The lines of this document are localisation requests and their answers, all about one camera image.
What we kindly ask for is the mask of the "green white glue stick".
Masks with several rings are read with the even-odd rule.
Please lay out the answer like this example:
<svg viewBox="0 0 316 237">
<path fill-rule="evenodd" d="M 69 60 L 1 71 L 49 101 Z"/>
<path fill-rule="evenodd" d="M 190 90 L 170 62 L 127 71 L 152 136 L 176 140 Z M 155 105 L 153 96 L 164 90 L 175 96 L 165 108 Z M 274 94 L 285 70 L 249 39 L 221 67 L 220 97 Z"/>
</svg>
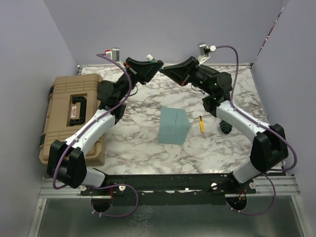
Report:
<svg viewBox="0 0 316 237">
<path fill-rule="evenodd" d="M 146 56 L 146 59 L 147 59 L 149 62 L 151 62 L 151 63 L 156 62 L 156 59 L 155 59 L 151 54 L 148 54 L 148 55 Z"/>
</svg>

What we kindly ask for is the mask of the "teal envelope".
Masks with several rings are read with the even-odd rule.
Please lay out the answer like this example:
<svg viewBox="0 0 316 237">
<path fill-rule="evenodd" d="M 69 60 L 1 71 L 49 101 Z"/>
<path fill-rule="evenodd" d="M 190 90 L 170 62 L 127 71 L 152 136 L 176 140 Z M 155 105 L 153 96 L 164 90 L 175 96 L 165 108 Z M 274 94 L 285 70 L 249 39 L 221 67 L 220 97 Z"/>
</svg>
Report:
<svg viewBox="0 0 316 237">
<path fill-rule="evenodd" d="M 159 120 L 158 142 L 183 145 L 191 128 L 184 109 L 162 107 Z"/>
</svg>

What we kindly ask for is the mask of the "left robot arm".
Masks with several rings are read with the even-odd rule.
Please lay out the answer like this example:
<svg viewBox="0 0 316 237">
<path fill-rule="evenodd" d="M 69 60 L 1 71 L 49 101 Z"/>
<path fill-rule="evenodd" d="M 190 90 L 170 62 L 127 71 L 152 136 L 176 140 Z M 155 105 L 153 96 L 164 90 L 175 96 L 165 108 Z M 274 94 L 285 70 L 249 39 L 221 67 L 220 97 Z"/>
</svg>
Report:
<svg viewBox="0 0 316 237">
<path fill-rule="evenodd" d="M 123 75 L 116 82 L 99 82 L 97 100 L 100 105 L 92 118 L 71 137 L 63 142 L 55 140 L 50 146 L 47 174 L 53 179 L 55 189 L 91 186 L 99 195 L 109 189 L 106 174 L 87 168 L 85 156 L 95 142 L 122 118 L 125 101 L 136 84 L 146 85 L 164 63 L 151 58 L 140 62 L 128 57 L 123 65 L 116 65 Z"/>
</svg>

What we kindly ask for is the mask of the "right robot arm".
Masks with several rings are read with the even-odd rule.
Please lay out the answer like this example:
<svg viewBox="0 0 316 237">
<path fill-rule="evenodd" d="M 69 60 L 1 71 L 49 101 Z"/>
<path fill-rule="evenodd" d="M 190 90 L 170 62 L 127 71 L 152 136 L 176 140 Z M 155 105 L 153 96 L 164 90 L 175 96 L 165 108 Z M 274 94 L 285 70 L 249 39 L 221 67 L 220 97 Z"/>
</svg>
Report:
<svg viewBox="0 0 316 237">
<path fill-rule="evenodd" d="M 212 116 L 229 123 L 252 143 L 249 161 L 235 169 L 227 180 L 230 192 L 240 192 L 245 182 L 267 172 L 288 157 L 285 133 L 281 125 L 271 126 L 232 104 L 231 74 L 201 65 L 192 56 L 183 63 L 163 67 L 160 72 L 180 86 L 190 83 L 205 92 L 207 96 L 202 100 L 204 109 Z"/>
</svg>

